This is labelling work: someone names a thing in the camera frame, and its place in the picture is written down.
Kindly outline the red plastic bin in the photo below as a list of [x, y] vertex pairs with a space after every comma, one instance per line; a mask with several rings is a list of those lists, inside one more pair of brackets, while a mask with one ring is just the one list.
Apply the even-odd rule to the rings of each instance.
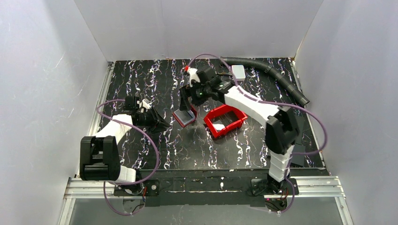
[[248, 116], [237, 108], [221, 105], [204, 117], [204, 122], [213, 138], [225, 136], [230, 131], [241, 128]]

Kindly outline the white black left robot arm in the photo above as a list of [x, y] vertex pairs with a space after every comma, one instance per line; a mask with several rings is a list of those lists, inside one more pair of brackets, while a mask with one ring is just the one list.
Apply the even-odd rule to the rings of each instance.
[[84, 136], [80, 143], [79, 175], [82, 180], [97, 180], [112, 182], [118, 185], [135, 185], [150, 178], [137, 180], [138, 172], [133, 168], [121, 165], [118, 153], [118, 143], [131, 130], [135, 129], [146, 137], [154, 147], [156, 159], [160, 159], [159, 151], [154, 141], [145, 133], [164, 132], [169, 123], [152, 107], [147, 99], [127, 96], [122, 100], [124, 106], [117, 115], [93, 136]]

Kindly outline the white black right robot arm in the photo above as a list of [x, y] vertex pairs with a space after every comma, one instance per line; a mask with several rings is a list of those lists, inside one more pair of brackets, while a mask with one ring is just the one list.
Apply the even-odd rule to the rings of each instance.
[[278, 107], [262, 103], [233, 81], [223, 81], [212, 68], [184, 68], [187, 85], [180, 88], [180, 111], [189, 111], [192, 105], [200, 106], [207, 100], [219, 101], [256, 120], [265, 128], [265, 144], [270, 151], [269, 176], [282, 182], [289, 174], [289, 160], [299, 134], [299, 127], [290, 106]]

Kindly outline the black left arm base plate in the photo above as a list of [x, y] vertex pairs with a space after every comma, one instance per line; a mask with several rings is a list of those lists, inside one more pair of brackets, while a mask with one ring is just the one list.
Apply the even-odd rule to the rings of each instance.
[[160, 193], [159, 180], [146, 180], [135, 185], [116, 186], [114, 196], [158, 196]]

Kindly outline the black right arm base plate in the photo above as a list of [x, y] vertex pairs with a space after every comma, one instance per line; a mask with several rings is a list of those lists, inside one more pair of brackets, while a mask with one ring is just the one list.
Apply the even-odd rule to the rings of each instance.
[[276, 182], [273, 179], [268, 181], [267, 178], [256, 178], [251, 179], [249, 188], [247, 190], [249, 196], [260, 196], [260, 195], [279, 195], [281, 197], [299, 194], [299, 188], [297, 180], [289, 178], [289, 182], [282, 180]]

